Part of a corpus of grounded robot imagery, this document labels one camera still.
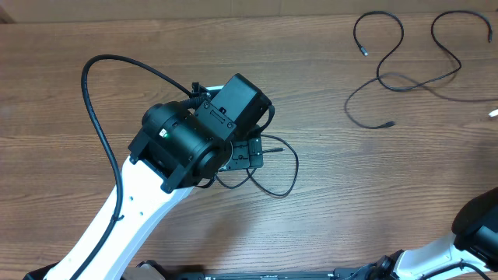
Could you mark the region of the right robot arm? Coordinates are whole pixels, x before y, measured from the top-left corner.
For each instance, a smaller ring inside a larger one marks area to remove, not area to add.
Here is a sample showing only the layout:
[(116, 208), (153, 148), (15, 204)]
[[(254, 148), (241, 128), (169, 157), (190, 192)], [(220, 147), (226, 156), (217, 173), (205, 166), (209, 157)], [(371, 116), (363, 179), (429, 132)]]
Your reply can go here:
[(449, 279), (497, 271), (497, 189), (469, 201), (456, 215), (451, 233), (415, 250), (382, 257), (368, 279)]

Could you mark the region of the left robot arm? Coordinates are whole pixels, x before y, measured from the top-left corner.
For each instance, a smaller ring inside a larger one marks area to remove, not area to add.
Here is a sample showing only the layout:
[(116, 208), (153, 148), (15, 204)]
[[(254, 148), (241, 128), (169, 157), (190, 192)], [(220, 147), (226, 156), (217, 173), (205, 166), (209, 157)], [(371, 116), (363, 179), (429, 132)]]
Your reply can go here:
[(260, 143), (272, 101), (241, 74), (223, 86), (195, 82), (182, 101), (158, 103), (142, 118), (114, 187), (78, 243), (27, 279), (119, 279), (164, 216), (202, 180), (230, 170), (241, 142)]

